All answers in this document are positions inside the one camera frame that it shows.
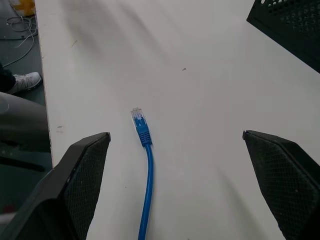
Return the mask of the dark trouser leg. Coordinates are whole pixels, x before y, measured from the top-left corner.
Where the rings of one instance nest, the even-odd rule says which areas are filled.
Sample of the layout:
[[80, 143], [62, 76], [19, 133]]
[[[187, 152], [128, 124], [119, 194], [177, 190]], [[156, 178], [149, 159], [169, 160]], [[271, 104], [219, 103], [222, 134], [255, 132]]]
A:
[[4, 69], [0, 63], [0, 92], [9, 92], [16, 84], [16, 78], [9, 71]]

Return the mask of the yellow and white bag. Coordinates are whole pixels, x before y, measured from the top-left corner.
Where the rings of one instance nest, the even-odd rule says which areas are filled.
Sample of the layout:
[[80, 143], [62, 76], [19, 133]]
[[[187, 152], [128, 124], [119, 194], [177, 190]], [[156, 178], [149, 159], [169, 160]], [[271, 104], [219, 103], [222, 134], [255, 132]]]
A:
[[10, 6], [20, 17], [33, 16], [36, 11], [35, 0], [8, 0]]

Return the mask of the grey rounded robot body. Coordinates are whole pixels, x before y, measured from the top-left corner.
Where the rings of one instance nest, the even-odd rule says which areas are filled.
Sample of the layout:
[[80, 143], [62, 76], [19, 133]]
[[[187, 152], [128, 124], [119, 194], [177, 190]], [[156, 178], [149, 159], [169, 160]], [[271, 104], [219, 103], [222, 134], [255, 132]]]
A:
[[50, 152], [46, 108], [0, 92], [0, 142], [26, 152]]

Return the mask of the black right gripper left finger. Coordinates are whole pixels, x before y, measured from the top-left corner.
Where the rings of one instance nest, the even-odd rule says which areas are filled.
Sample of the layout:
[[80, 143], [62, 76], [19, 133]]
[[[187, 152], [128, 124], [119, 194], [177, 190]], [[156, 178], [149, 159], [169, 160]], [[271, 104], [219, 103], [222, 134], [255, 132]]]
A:
[[0, 231], [0, 240], [86, 240], [110, 141], [110, 133], [101, 132], [72, 144]]

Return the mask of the white sneaker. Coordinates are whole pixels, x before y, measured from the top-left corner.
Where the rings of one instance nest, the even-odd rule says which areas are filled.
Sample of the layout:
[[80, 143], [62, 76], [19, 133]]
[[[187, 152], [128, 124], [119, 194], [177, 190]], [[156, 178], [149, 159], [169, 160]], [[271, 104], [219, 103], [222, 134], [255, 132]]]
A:
[[13, 78], [15, 82], [12, 87], [5, 91], [7, 94], [13, 95], [20, 92], [30, 91], [42, 82], [42, 77], [38, 72], [31, 72], [24, 75], [14, 74]]

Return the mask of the black perforated metal case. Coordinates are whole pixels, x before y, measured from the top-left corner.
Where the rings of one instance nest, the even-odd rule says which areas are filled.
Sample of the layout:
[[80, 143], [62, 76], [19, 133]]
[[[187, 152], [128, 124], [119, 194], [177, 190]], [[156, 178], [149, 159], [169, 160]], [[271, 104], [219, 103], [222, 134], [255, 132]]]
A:
[[320, 0], [255, 0], [246, 20], [320, 73]]

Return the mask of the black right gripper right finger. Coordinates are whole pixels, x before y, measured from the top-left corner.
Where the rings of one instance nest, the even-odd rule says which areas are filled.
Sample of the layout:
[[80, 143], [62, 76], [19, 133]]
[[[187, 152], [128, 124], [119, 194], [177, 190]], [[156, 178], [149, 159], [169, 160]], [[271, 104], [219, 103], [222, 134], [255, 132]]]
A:
[[242, 138], [286, 240], [320, 240], [320, 165], [293, 141], [253, 130]]

